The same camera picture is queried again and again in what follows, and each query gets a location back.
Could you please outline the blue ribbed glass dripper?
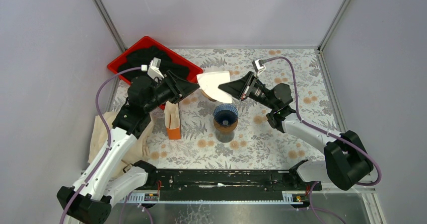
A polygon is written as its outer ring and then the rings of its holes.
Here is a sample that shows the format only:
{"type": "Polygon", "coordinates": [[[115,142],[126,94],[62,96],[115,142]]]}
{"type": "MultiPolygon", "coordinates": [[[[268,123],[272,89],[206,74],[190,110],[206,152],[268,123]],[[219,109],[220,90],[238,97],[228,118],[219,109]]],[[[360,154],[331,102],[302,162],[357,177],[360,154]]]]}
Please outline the blue ribbed glass dripper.
{"type": "Polygon", "coordinates": [[[214,121],[220,126],[231,126],[238,121],[238,111],[230,104],[221,104],[214,109],[214,121]]]}

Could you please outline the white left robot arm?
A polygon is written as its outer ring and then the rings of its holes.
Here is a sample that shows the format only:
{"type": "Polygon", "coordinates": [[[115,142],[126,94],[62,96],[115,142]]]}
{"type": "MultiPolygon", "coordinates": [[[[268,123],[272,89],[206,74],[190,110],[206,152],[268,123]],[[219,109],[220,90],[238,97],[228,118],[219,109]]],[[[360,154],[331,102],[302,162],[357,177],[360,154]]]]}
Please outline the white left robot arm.
{"type": "Polygon", "coordinates": [[[57,199],[63,208],[60,223],[74,218],[81,223],[104,223],[114,205],[127,194],[142,187],[151,189],[156,176],[133,166],[111,181],[124,155],[137,142],[151,122],[150,113],[167,102],[179,103],[199,88],[168,71],[159,80],[149,76],[134,78],[127,89],[127,99],[109,127],[104,118],[107,139],[87,169],[71,187],[62,186],[57,199]]]}

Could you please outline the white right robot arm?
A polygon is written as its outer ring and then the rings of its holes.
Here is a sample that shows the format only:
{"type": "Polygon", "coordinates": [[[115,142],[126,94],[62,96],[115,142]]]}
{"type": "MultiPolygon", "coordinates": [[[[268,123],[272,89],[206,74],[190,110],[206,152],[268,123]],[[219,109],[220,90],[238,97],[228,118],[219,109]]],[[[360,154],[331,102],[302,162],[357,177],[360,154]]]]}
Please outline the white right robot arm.
{"type": "Polygon", "coordinates": [[[223,83],[218,88],[233,98],[250,98],[271,111],[266,115],[273,129],[301,139],[324,154],[324,160],[304,162],[289,175],[290,186],[301,190],[309,182],[330,182],[341,190],[359,185],[373,169],[366,150],[353,131],[330,131],[304,120],[290,104],[293,102],[290,86],[280,83],[268,89],[253,72],[239,80],[223,83]]]}

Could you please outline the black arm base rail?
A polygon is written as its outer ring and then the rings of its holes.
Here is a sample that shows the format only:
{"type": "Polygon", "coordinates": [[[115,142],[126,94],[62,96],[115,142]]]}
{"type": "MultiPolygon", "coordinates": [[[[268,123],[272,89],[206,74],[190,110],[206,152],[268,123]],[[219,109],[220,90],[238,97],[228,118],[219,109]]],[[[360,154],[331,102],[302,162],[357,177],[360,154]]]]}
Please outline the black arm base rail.
{"type": "Polygon", "coordinates": [[[306,182],[289,170],[232,169],[157,169],[148,168],[147,182],[138,187],[157,195],[159,201],[173,202],[304,202],[311,189],[319,191],[321,184],[306,182]]]}

